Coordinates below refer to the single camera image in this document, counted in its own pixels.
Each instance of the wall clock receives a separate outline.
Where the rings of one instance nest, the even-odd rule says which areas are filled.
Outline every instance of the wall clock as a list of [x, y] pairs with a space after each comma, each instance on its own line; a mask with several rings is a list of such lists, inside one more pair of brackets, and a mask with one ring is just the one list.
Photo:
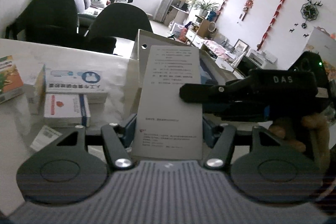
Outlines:
[[[318, 6], [321, 7], [322, 5], [321, 1], [312, 3], [312, 0], [308, 0], [308, 2], [303, 4], [301, 8], [303, 19], [305, 19], [306, 22], [316, 20], [319, 15]], [[306, 22], [302, 24], [302, 28], [304, 29], [307, 27]]]

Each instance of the bunny logo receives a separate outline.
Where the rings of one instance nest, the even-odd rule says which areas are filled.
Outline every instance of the bunny logo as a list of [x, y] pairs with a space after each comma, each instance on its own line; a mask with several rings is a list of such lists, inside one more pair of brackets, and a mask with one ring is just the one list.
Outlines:
[[100, 81], [100, 76], [93, 71], [87, 71], [82, 74], [82, 79], [89, 84], [96, 84]]

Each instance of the picture frame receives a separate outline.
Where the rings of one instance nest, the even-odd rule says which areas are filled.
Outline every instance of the picture frame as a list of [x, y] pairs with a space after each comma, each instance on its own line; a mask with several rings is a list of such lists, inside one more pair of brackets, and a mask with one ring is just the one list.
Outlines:
[[246, 44], [243, 40], [238, 39], [235, 46], [234, 51], [236, 52], [247, 52], [249, 50], [250, 46]]

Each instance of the gray ribbed surface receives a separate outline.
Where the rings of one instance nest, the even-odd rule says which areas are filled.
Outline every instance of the gray ribbed surface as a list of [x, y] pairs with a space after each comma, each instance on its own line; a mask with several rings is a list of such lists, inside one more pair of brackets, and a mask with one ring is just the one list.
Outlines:
[[220, 172], [196, 161], [143, 161], [116, 172], [107, 185], [84, 202], [65, 207], [25, 203], [14, 223], [324, 223], [327, 217], [311, 204], [273, 208], [241, 196]]

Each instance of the orange box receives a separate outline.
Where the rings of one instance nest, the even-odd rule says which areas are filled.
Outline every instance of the orange box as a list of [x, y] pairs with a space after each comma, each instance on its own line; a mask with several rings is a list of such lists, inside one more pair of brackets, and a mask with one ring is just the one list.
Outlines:
[[11, 55], [0, 58], [0, 103], [22, 94], [23, 82]]

